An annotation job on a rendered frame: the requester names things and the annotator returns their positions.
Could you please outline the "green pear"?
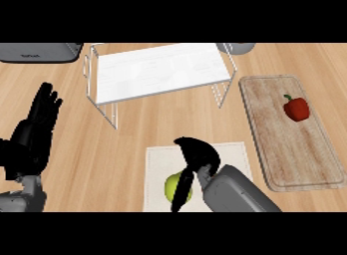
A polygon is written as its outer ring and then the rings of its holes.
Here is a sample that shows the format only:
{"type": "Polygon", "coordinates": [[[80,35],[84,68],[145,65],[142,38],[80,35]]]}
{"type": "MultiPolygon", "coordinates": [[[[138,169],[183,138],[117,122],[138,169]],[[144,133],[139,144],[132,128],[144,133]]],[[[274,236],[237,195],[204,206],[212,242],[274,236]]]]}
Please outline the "green pear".
{"type": "Polygon", "coordinates": [[[166,181],[166,198],[169,202],[175,201],[175,191],[176,191],[176,186],[179,183],[179,178],[181,178],[181,172],[173,174],[166,181]]]}

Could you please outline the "grey appliance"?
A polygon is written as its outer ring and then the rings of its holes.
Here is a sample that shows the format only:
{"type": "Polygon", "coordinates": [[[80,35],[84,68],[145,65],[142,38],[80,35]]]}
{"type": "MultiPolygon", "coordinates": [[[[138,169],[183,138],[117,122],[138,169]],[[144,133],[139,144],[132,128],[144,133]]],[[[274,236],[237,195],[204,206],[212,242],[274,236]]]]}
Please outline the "grey appliance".
{"type": "Polygon", "coordinates": [[[3,63],[73,63],[78,60],[83,43],[0,43],[3,63]]]}

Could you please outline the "red bell pepper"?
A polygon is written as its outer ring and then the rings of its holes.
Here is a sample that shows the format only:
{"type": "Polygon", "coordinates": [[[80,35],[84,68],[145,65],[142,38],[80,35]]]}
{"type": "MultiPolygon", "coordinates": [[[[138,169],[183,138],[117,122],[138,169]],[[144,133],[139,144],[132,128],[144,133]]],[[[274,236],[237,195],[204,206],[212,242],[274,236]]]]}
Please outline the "red bell pepper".
{"type": "Polygon", "coordinates": [[[287,116],[296,121],[302,122],[305,121],[309,116],[309,105],[303,98],[293,99],[290,95],[284,95],[284,98],[288,100],[288,102],[284,105],[284,111],[287,116]]]}

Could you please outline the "cream placemat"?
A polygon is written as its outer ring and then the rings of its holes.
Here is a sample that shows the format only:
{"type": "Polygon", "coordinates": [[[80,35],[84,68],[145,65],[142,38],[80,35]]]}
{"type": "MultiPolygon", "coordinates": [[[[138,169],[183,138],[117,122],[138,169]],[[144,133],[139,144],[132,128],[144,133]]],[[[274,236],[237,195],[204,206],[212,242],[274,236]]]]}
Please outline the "cream placemat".
{"type": "MultiPolygon", "coordinates": [[[[253,179],[244,142],[215,143],[220,166],[232,165],[253,179]]],[[[172,203],[166,197],[166,182],[186,167],[178,145],[155,146],[147,152],[145,209],[144,212],[170,212],[172,203]]]]}

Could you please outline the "grey round container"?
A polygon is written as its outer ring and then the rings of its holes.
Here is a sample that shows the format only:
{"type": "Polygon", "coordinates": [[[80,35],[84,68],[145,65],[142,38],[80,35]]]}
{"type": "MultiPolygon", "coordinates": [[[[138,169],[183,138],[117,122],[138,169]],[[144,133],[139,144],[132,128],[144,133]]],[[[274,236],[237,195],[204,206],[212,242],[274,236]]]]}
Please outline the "grey round container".
{"type": "Polygon", "coordinates": [[[223,53],[244,55],[253,50],[254,43],[217,43],[216,47],[223,53]]]}

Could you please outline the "wooden cutting board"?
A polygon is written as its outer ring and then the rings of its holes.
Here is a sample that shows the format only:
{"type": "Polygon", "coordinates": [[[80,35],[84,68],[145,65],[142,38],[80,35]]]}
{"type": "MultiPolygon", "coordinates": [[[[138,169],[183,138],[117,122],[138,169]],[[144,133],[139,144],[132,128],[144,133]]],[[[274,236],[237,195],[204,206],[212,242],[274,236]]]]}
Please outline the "wooden cutting board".
{"type": "Polygon", "coordinates": [[[342,188],[347,175],[315,109],[293,75],[250,76],[240,90],[266,185],[272,191],[342,188]],[[309,104],[309,118],[296,122],[284,111],[291,99],[309,104]]]}

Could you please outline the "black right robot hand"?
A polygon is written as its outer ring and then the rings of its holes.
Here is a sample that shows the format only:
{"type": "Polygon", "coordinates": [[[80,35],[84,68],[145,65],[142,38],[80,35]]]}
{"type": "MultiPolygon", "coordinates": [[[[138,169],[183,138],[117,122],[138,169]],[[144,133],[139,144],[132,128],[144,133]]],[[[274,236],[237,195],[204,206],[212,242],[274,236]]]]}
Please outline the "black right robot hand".
{"type": "Polygon", "coordinates": [[[201,185],[209,184],[219,169],[220,157],[213,146],[194,137],[179,137],[173,142],[181,147],[186,162],[173,194],[172,212],[179,212],[186,203],[194,177],[198,176],[201,178],[201,185]]]}

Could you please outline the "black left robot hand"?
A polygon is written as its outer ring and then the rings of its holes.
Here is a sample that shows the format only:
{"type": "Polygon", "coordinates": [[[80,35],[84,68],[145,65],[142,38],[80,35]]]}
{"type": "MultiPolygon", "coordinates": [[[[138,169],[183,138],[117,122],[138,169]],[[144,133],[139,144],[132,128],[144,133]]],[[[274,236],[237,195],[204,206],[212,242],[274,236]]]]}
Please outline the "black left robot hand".
{"type": "Polygon", "coordinates": [[[30,114],[19,121],[12,137],[0,138],[0,166],[5,167],[8,180],[39,175],[46,169],[62,102],[53,85],[43,83],[30,114]]]}

